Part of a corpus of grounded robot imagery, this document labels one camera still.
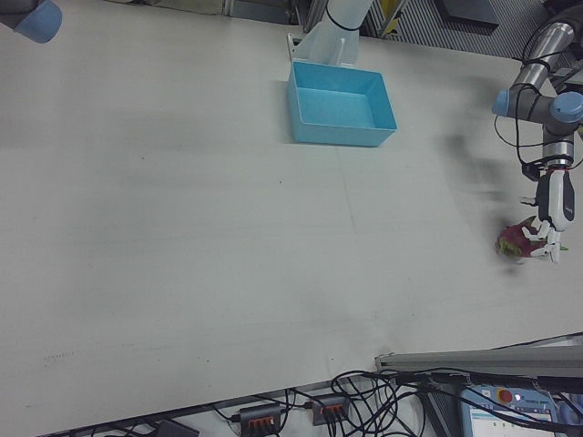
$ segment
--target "white table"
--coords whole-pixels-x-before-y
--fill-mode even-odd
[[[581,330],[583,227],[560,266],[493,249],[535,189],[489,112],[516,62],[363,40],[399,131],[300,145],[290,28],[58,3],[50,44],[0,38],[3,434]]]

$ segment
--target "red button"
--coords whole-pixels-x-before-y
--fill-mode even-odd
[[[512,401],[512,393],[508,390],[499,390],[498,399],[503,403],[510,403]]]

